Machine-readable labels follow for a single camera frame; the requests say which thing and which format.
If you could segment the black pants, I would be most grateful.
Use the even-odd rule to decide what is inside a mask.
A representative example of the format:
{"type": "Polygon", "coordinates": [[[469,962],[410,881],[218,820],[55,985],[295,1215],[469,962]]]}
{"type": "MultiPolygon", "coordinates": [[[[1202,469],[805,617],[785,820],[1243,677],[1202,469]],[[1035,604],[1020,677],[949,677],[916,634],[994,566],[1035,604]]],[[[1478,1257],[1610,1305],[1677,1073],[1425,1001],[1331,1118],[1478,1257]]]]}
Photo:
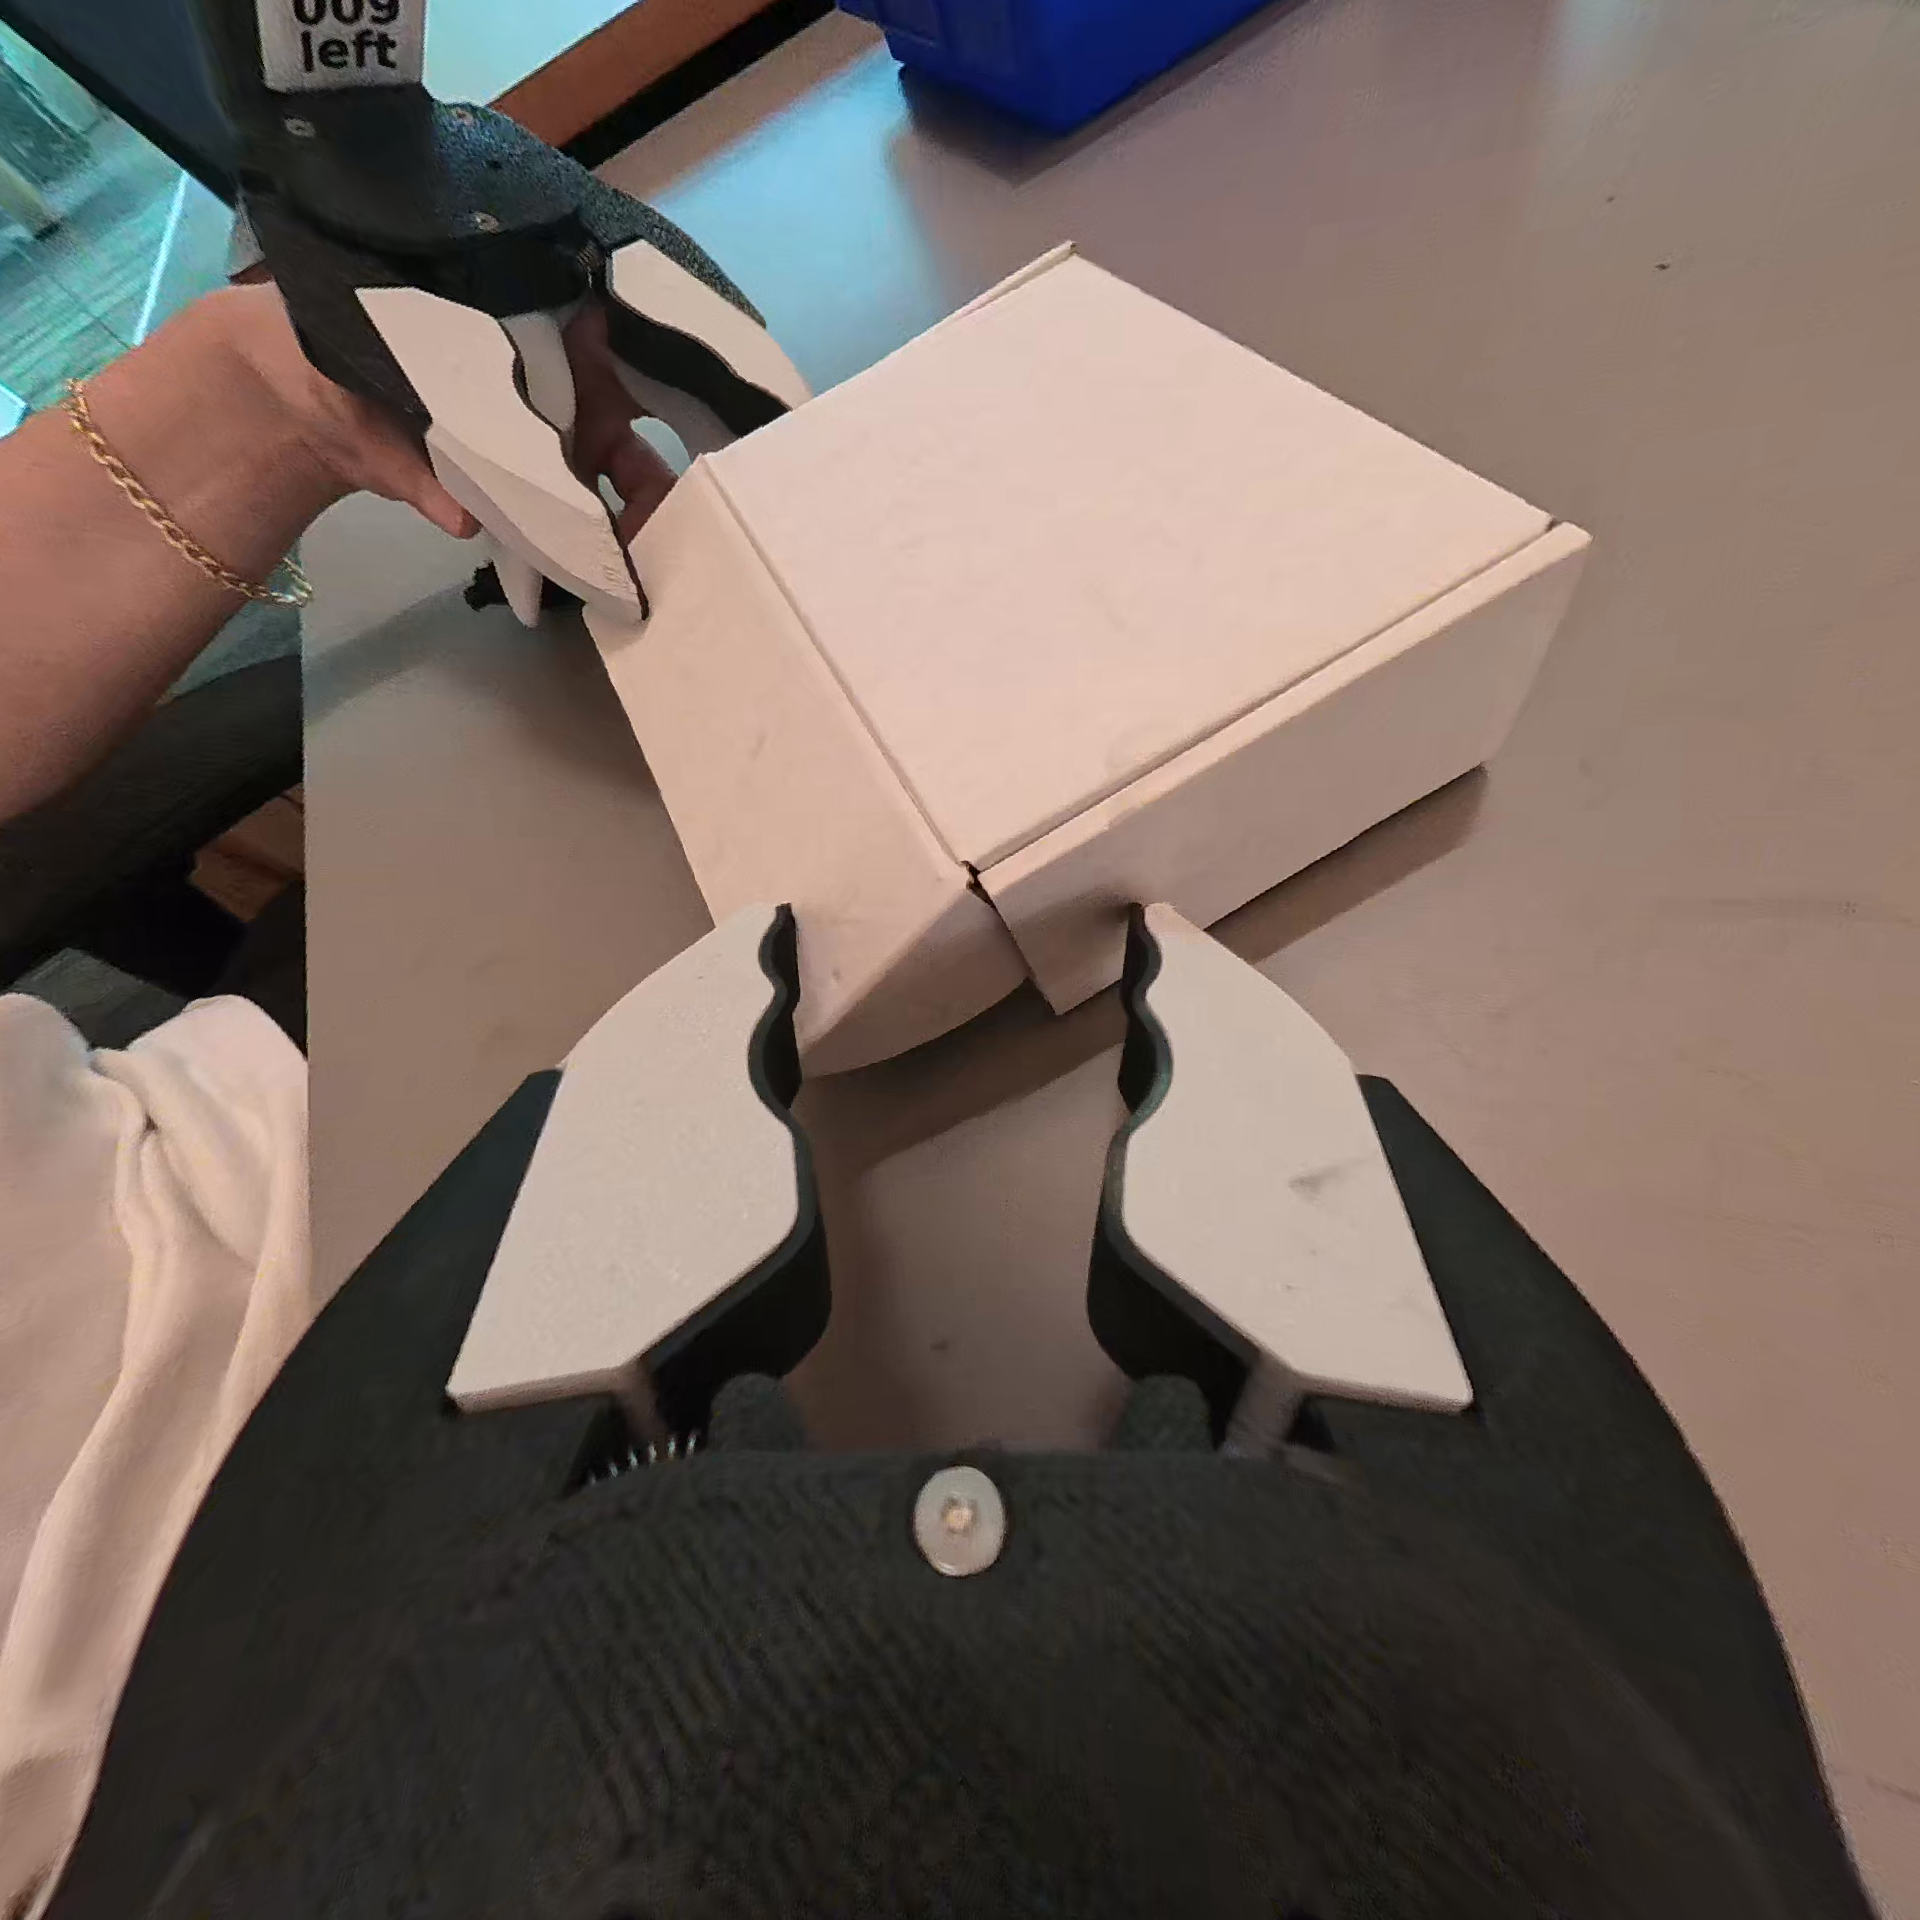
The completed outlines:
{"type": "Polygon", "coordinates": [[[158,703],[0,836],[0,990],[90,1043],[243,993],[307,1043],[307,665],[235,665],[158,703]]]}

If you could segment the blue plastic bin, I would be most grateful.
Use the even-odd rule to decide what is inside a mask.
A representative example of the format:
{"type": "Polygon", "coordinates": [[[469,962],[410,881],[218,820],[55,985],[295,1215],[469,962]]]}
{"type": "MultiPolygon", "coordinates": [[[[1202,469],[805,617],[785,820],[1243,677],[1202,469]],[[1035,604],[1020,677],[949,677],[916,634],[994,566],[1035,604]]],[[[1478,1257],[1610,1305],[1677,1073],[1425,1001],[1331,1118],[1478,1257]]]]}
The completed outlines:
{"type": "Polygon", "coordinates": [[[988,104],[1039,134],[1104,109],[1227,36],[1262,0],[840,0],[899,69],[988,104]]]}

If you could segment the person's left hand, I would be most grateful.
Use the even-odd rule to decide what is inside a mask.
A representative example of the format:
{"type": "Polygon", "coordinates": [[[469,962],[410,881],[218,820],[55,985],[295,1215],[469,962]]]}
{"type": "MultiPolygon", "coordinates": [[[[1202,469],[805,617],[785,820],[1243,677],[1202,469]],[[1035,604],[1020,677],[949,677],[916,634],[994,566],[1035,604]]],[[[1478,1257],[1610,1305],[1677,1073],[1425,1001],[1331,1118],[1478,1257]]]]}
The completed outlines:
{"type": "Polygon", "coordinates": [[[90,416],[132,484],[243,574],[277,566],[349,492],[474,536],[474,510],[429,473],[424,440],[310,370],[275,284],[198,298],[90,380],[90,416]]]}

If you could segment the person's left forearm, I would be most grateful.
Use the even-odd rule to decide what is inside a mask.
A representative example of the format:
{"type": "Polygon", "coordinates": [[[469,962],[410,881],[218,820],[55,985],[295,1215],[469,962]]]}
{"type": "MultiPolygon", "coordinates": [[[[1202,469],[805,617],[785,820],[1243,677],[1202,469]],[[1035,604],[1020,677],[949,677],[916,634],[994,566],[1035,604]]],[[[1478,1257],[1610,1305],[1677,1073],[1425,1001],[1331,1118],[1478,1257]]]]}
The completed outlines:
{"type": "Polygon", "coordinates": [[[100,758],[277,566],[198,547],[110,449],[90,380],[32,413],[0,441],[0,820],[100,758]]]}

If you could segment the white cardboard box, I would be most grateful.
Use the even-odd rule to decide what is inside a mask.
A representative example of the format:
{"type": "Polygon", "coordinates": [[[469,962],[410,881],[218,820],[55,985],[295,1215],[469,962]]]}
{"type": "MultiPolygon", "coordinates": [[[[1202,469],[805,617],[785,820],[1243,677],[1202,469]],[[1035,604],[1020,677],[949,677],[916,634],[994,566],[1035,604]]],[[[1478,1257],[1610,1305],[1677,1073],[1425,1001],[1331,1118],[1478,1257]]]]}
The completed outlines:
{"type": "Polygon", "coordinates": [[[1061,244],[687,469],[584,617],[707,919],[870,1073],[1504,755],[1591,535],[1061,244]]]}

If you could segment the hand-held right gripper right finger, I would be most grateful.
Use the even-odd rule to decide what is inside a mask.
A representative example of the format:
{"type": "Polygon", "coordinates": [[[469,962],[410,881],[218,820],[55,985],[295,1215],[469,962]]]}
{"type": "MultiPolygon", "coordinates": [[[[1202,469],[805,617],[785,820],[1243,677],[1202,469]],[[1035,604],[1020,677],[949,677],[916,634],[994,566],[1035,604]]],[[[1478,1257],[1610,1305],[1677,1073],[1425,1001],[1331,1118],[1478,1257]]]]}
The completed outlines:
{"type": "Polygon", "coordinates": [[[1471,1413],[1346,1043],[1168,900],[1127,906],[1123,1011],[1089,1230],[1089,1331],[1127,1377],[1112,1443],[1278,1450],[1306,1399],[1471,1413]]]}

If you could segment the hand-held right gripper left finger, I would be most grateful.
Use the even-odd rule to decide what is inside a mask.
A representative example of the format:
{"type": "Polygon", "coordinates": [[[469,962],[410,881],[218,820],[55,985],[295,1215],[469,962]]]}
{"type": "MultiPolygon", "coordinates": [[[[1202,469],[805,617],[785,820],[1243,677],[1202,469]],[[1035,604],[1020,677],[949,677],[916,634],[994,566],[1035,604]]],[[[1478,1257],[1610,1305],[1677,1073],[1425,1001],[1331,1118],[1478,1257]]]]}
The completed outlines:
{"type": "Polygon", "coordinates": [[[827,1325],[800,1075],[800,912],[763,900],[571,1043],[451,1399],[707,1420],[790,1377],[827,1325]]]}

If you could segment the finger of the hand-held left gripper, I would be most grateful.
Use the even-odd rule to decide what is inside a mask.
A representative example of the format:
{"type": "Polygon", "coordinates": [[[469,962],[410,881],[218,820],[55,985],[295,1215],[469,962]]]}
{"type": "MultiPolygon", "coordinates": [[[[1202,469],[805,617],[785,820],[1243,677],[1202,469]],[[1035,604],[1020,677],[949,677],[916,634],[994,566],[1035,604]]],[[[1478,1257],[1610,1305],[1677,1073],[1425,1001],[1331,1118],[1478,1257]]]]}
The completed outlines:
{"type": "Polygon", "coordinates": [[[814,380],[764,323],[653,243],[608,255],[601,315],[614,380],[639,416],[659,416],[687,441],[687,459],[731,449],[814,396],[814,380]]]}
{"type": "Polygon", "coordinates": [[[509,606],[534,629],[546,591],[571,591],[584,606],[639,629],[647,594],[614,510],[571,460],[571,310],[490,315],[420,284],[366,284],[364,310],[429,416],[439,484],[490,535],[509,606]]]}

